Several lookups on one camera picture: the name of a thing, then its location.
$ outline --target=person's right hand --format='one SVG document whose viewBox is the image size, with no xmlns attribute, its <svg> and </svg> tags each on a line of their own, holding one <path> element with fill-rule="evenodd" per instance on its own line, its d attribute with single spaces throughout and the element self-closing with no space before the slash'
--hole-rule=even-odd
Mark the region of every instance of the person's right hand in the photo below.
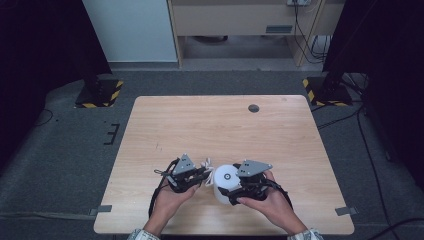
<svg viewBox="0 0 424 240">
<path fill-rule="evenodd" d="M 267 179 L 275 181 L 271 171 L 265 171 L 264 174 Z M 258 210 L 265 215 L 272 224 L 281 227 L 289 235 L 295 235 L 308 230 L 294 213 L 283 194 L 276 189 L 268 188 L 267 198 L 264 201 L 257 201 L 247 197 L 239 198 L 237 201 L 245 206 Z"/>
</svg>

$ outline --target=white wall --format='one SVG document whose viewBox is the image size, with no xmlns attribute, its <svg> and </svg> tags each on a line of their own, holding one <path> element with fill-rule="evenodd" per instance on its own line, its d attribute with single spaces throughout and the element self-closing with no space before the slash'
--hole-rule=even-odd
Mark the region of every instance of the white wall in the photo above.
<svg viewBox="0 0 424 240">
<path fill-rule="evenodd" d="M 109 62 L 177 62 L 166 0 L 83 0 Z"/>
</svg>

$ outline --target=shirt cuff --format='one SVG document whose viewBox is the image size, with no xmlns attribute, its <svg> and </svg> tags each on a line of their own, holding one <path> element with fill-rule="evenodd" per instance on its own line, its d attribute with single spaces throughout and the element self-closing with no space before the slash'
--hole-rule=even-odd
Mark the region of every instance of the shirt cuff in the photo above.
<svg viewBox="0 0 424 240">
<path fill-rule="evenodd" d="M 130 234 L 127 240 L 160 240 L 160 239 L 156 237 L 155 235 L 149 232 L 146 232 L 142 229 L 135 229 Z"/>
<path fill-rule="evenodd" d="M 289 236 L 287 240 L 324 240 L 324 238 L 318 230 L 312 228 L 294 236 Z"/>
</svg>

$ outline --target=wall outlet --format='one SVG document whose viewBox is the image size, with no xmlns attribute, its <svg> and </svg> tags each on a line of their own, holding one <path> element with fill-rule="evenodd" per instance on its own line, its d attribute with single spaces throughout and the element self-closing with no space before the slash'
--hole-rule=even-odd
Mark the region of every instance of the wall outlet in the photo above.
<svg viewBox="0 0 424 240">
<path fill-rule="evenodd" d="M 288 6 L 294 6 L 295 4 L 298 6 L 307 6 L 311 5 L 311 0 L 287 0 Z"/>
</svg>

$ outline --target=gray corner bracket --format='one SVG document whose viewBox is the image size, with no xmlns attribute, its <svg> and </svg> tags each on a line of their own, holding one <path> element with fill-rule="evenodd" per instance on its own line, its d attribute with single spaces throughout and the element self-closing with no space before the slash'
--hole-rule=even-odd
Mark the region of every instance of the gray corner bracket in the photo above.
<svg viewBox="0 0 424 240">
<path fill-rule="evenodd" d="M 99 212 L 111 212 L 111 211 L 112 211 L 112 205 L 102 205 L 102 206 L 99 206 L 98 208 L 90 209 L 90 212 L 88 213 L 88 215 L 97 216 L 97 213 Z"/>
<path fill-rule="evenodd" d="M 342 208 L 336 208 L 337 216 L 343 216 L 343 215 L 355 215 L 358 214 L 358 209 L 356 207 L 342 207 Z"/>
</svg>

